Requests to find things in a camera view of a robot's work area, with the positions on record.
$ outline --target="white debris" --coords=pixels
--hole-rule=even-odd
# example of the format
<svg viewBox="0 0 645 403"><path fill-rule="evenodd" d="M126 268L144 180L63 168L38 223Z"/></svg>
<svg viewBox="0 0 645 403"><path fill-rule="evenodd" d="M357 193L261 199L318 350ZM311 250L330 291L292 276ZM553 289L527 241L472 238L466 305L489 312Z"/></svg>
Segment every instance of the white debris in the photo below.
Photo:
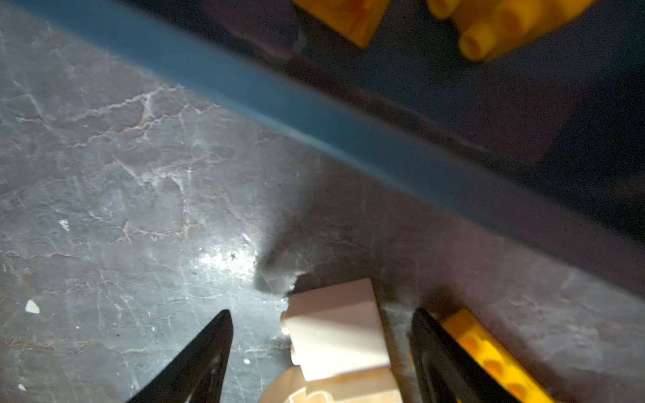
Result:
<svg viewBox="0 0 645 403"><path fill-rule="evenodd" d="M67 222L67 220L58 220L58 223L63 227L65 231L70 231L70 223Z"/></svg>
<svg viewBox="0 0 645 403"><path fill-rule="evenodd" d="M29 300L27 301L27 305L25 305L25 312L29 313L35 313L38 315L40 313L40 308L38 308L38 305L34 302L34 300Z"/></svg>

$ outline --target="gray marble surface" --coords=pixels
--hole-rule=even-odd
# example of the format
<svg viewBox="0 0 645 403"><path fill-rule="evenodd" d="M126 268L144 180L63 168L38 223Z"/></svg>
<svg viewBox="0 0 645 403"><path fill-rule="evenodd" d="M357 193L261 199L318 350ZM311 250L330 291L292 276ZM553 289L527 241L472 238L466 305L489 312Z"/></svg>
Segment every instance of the gray marble surface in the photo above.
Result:
<svg viewBox="0 0 645 403"><path fill-rule="evenodd" d="M408 403L421 304L561 400L645 394L642 300L0 4L0 400L123 402L229 308L222 400L255 402L287 294L360 277Z"/></svg>

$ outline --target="white lego brick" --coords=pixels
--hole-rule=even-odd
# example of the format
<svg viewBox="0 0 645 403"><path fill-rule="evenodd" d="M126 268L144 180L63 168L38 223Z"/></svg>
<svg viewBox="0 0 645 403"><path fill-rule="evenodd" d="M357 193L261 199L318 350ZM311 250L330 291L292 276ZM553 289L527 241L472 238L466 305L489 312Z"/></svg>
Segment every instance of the white lego brick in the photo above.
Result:
<svg viewBox="0 0 645 403"><path fill-rule="evenodd" d="M292 295L281 328L307 381L390 367L369 279Z"/></svg>
<svg viewBox="0 0 645 403"><path fill-rule="evenodd" d="M305 381L299 366L291 367L266 388L259 403L402 403L399 385L389 368Z"/></svg>

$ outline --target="yellow lego piece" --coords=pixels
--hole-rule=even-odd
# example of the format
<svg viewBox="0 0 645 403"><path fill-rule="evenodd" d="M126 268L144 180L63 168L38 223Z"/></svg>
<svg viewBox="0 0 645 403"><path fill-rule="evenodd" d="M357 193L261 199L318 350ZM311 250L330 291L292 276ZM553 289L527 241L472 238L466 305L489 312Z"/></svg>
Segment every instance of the yellow lego piece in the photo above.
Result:
<svg viewBox="0 0 645 403"><path fill-rule="evenodd" d="M489 61L581 15L594 0L426 0L438 19L461 33L459 50Z"/></svg>
<svg viewBox="0 0 645 403"><path fill-rule="evenodd" d="M555 403L531 375L477 322L461 310L443 328L504 389L522 403Z"/></svg>
<svg viewBox="0 0 645 403"><path fill-rule="evenodd" d="M349 41L366 48L390 0L292 0Z"/></svg>

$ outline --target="cracked surface texture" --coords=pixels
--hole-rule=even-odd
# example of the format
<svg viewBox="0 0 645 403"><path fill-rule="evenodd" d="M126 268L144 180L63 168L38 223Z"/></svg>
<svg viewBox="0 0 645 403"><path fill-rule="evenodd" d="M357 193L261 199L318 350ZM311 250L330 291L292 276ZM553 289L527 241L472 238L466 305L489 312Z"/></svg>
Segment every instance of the cracked surface texture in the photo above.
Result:
<svg viewBox="0 0 645 403"><path fill-rule="evenodd" d="M361 277L407 402L420 304L561 400L645 394L642 300L0 3L0 400L123 402L229 308L222 401L256 402L285 295Z"/></svg>

